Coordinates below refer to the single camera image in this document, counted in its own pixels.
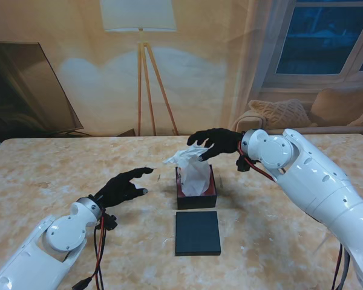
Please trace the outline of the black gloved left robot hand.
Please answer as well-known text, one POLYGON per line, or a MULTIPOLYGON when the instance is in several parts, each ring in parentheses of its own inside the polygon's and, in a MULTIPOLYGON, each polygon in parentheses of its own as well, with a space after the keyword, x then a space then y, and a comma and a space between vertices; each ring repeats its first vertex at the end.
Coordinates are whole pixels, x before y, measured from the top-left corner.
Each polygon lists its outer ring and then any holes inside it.
POLYGON ((118 174, 94 195, 94 202, 103 208, 109 208, 146 195, 148 190, 137 188, 131 180, 141 178, 153 171, 154 169, 150 167, 141 167, 118 174))

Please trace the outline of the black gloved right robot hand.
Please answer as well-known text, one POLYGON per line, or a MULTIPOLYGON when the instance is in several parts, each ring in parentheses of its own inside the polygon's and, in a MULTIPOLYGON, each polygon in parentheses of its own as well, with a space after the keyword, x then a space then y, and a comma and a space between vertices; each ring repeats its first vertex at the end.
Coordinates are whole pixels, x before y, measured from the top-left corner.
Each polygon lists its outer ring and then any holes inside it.
POLYGON ((208 148, 205 153, 199 156, 200 161, 207 161, 222 153, 234 153, 238 149, 238 143, 242 140, 243 134, 234 132, 224 128, 213 128, 208 130, 200 130, 192 134, 187 145, 196 144, 204 145, 208 148))

